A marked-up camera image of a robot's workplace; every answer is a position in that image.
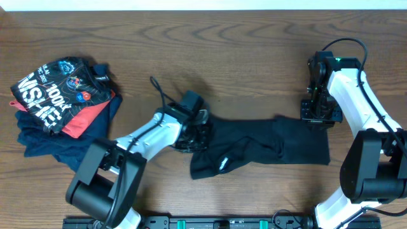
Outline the black t-shirt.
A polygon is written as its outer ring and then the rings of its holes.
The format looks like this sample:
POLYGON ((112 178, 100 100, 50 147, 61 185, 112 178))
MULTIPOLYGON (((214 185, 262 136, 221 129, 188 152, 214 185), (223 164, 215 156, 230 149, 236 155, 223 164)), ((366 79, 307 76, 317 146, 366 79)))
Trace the black t-shirt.
POLYGON ((192 179, 225 174, 250 162, 330 163, 327 131, 298 119, 225 120, 211 116, 210 124, 207 149, 194 153, 191 159, 192 179))

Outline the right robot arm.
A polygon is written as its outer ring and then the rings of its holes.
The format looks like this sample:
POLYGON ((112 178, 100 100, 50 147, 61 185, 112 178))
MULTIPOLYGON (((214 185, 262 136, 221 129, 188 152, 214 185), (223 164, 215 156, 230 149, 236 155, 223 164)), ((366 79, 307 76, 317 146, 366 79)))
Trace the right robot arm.
POLYGON ((301 120, 331 128, 347 120, 353 143, 340 169, 340 187, 315 206, 310 228, 371 228, 367 211, 406 198, 406 130, 384 110, 355 57, 317 51, 308 60, 309 99, 301 120))

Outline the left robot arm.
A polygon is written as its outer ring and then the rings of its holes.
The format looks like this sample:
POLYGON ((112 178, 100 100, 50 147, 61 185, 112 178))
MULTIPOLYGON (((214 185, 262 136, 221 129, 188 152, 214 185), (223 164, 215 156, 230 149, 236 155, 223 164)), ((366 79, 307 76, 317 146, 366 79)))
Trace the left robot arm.
POLYGON ((101 228, 137 228, 142 218, 132 205, 146 164, 208 119, 207 108, 192 112, 159 108, 131 134, 113 141, 96 139, 66 191, 66 202, 98 221, 101 228))

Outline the red folded shirt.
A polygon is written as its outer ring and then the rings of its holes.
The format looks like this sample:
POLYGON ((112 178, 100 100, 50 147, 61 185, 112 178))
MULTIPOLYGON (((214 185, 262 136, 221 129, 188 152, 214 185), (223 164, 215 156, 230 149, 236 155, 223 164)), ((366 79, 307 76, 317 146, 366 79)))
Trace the red folded shirt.
POLYGON ((10 105, 18 109, 17 125, 25 135, 49 137, 63 133, 77 139, 98 115, 108 111, 108 105, 120 101, 113 90, 64 91, 56 85, 10 90, 14 96, 10 105))

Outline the navy blue folded shirt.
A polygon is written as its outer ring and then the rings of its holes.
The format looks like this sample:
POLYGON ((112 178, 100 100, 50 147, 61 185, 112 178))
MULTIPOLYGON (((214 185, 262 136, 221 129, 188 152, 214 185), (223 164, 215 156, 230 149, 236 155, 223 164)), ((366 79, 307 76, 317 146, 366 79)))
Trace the navy blue folded shirt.
POLYGON ((109 86, 120 98, 120 101, 108 105, 108 111, 98 115, 91 126, 85 130, 85 133, 77 139, 63 133, 49 137, 37 134, 25 135, 20 129, 17 141, 25 146, 24 155, 26 157, 51 155, 58 162, 64 163, 76 171, 91 143, 97 138, 107 137, 109 125, 122 102, 121 95, 116 92, 110 82, 109 86))

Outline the black mounting rail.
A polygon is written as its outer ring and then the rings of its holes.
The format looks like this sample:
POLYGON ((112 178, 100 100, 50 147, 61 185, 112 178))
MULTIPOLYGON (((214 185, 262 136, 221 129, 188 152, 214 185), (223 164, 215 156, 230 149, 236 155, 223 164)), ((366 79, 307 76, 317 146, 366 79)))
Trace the black mounting rail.
MULTIPOLYGON (((137 228, 140 229, 304 229, 317 228, 310 217, 288 215, 274 218, 169 218, 167 216, 151 216, 142 219, 137 228)), ((63 229, 101 228, 100 222, 92 218, 66 218, 63 229)), ((348 224, 350 229, 381 229, 379 217, 361 216, 348 224)))

